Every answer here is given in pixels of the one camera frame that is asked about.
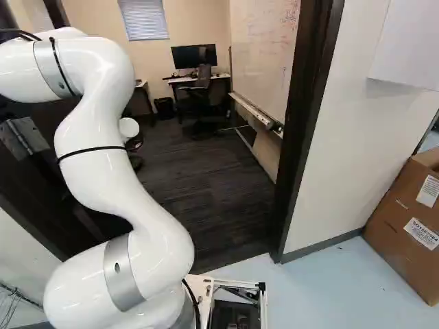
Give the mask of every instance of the white robotic arm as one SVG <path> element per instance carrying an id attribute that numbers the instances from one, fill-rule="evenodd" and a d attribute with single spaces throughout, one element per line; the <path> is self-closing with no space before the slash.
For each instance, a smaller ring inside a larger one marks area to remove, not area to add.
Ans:
<path id="1" fill-rule="evenodd" d="M 193 264 L 192 240 L 144 190 L 123 148 L 138 132 L 120 119 L 134 90 L 129 57 L 72 28 L 37 36 L 0 45 L 0 93 L 21 102 L 83 95 L 56 130 L 61 172 L 80 203 L 134 228 L 57 268 L 45 290 L 49 321 L 57 329 L 187 327 L 181 280 Z"/>

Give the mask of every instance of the window blinds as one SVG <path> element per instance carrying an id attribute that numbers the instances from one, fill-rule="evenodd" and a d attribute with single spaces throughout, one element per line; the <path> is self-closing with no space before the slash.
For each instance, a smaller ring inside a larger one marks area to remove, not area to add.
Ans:
<path id="1" fill-rule="evenodd" d="M 162 0 L 117 0 L 130 41 L 168 39 Z"/>

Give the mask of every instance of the wire rack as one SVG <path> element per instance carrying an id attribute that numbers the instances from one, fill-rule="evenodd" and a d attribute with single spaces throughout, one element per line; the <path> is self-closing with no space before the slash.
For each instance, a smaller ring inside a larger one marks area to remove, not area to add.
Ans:
<path id="1" fill-rule="evenodd" d="M 0 282 L 0 329 L 6 329 L 9 326 L 16 308 L 21 302 L 31 304 L 43 311 L 41 304 L 26 297 L 17 288 Z"/>

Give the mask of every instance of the electronic device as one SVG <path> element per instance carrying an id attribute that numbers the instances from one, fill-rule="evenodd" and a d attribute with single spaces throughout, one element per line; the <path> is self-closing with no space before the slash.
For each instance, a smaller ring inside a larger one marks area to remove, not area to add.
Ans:
<path id="1" fill-rule="evenodd" d="M 193 69 L 200 64 L 217 66 L 215 44 L 171 47 L 172 57 L 177 70 Z"/>

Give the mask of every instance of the black office chair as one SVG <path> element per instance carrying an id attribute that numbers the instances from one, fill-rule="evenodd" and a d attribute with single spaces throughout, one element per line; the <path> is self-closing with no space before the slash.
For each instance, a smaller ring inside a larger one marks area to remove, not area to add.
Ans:
<path id="1" fill-rule="evenodd" d="M 216 125 L 202 121 L 203 116 L 210 115 L 212 106 L 209 93 L 211 89 L 212 66 L 201 64 L 198 67 L 198 79 L 194 86 L 183 86 L 178 90 L 184 90 L 188 97 L 176 103 L 178 122 L 181 124 L 187 117 L 195 117 L 197 121 L 192 125 L 192 136 L 215 131 Z"/>

